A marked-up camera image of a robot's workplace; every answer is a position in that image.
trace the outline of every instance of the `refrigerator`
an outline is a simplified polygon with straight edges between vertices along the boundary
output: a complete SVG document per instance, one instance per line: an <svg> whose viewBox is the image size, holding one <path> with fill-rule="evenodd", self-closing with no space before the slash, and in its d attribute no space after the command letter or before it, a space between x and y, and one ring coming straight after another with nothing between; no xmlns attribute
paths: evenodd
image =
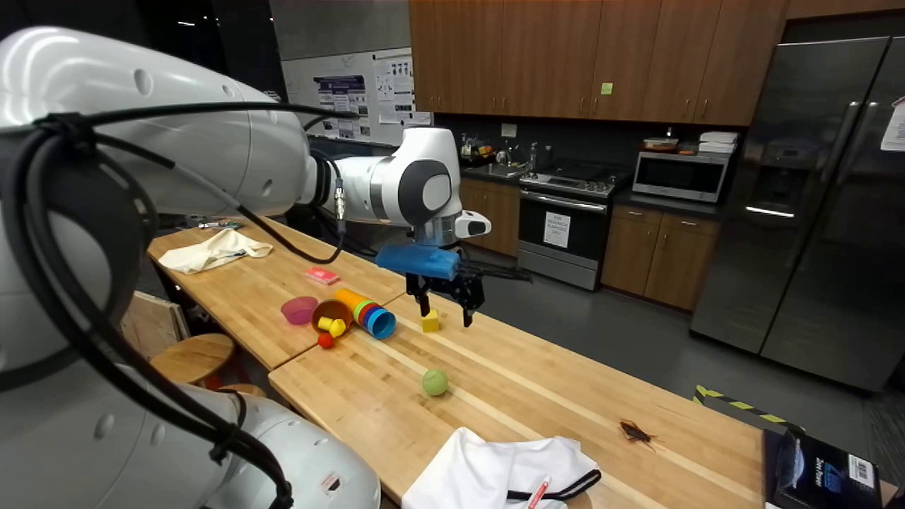
<svg viewBox="0 0 905 509"><path fill-rule="evenodd" d="M691 329L870 391L905 354L905 37L776 47Z"/></svg>

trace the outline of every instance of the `microwave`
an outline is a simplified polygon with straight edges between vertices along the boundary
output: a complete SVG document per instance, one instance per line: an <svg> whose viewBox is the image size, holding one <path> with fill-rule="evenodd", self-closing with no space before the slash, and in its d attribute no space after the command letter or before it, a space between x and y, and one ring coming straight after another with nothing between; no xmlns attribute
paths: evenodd
<svg viewBox="0 0 905 509"><path fill-rule="evenodd" d="M682 156L641 152L632 191L716 203L726 179L730 154Z"/></svg>

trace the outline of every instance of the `refrigerator handle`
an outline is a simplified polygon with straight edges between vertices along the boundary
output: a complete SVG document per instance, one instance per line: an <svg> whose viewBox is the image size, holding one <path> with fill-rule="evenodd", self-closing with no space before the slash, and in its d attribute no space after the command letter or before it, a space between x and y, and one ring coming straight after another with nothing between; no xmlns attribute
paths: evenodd
<svg viewBox="0 0 905 509"><path fill-rule="evenodd" d="M820 173L820 181L824 184L830 181L830 175L833 173L833 169L839 164L839 158L842 156L843 150L845 150L845 141L848 140L848 135L852 132L854 121L858 118L858 108L860 106L860 101L852 101L849 102L848 106L845 108L843 123L839 126L839 131L836 132L836 139L833 142L833 147L830 149L830 157L826 159L824 170Z"/></svg>
<svg viewBox="0 0 905 509"><path fill-rule="evenodd" d="M836 178L836 186L840 186L852 173L854 161L858 158L858 152L861 151L861 146L864 144L864 139L867 138L868 131L871 130L873 117L877 115L879 106L880 104L875 101L867 103L867 107L864 110L864 116L861 117L861 121L858 122L858 130L854 133L852 145L846 152L845 159L839 167L839 177Z"/></svg>

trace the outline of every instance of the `cloth bag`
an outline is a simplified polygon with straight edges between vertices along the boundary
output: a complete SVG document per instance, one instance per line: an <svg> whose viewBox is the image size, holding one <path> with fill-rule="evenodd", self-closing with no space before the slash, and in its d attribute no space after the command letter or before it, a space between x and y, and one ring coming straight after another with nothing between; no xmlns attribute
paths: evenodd
<svg viewBox="0 0 905 509"><path fill-rule="evenodd" d="M226 229L201 244L170 249L158 261L167 269L194 274L228 264L243 255L261 258L272 249L270 244L252 240L233 229Z"/></svg>
<svg viewBox="0 0 905 509"><path fill-rule="evenodd" d="M491 443L460 427L405 492L402 509L526 507L548 476L549 487L537 509L565 508L562 501L583 493L601 475L575 440Z"/></svg>

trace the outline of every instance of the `wooden table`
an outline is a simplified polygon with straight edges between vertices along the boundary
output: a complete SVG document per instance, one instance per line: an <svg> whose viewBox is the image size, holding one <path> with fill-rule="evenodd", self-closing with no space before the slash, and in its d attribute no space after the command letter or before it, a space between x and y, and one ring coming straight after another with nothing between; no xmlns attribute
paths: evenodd
<svg viewBox="0 0 905 509"><path fill-rule="evenodd" d="M396 501L468 427L489 441L579 440L604 477L572 508L764 507L759 429L490 317L476 314L464 329L459 306L431 304L437 333L422 333L418 306L401 297L387 306L399 324L390 338L358 330L270 374L296 408L364 457ZM452 384L439 398L420 389L431 368ZM621 419L656 435L653 448L626 441Z"/></svg>
<svg viewBox="0 0 905 509"><path fill-rule="evenodd" d="M332 245L267 221L306 253L327 257L333 252ZM405 293L403 276L345 252L326 265L339 275L339 281L330 286L317 283L305 275L314 264L290 253L258 226L244 226L239 232L272 244L273 250L263 258L244 257L197 274L164 270L267 370L275 370L318 342L310 326L286 322L280 307L289 299L303 295L329 299L345 287L385 304ZM148 254L156 263L166 251L204 242L216 233L192 228L162 236L151 243Z"/></svg>

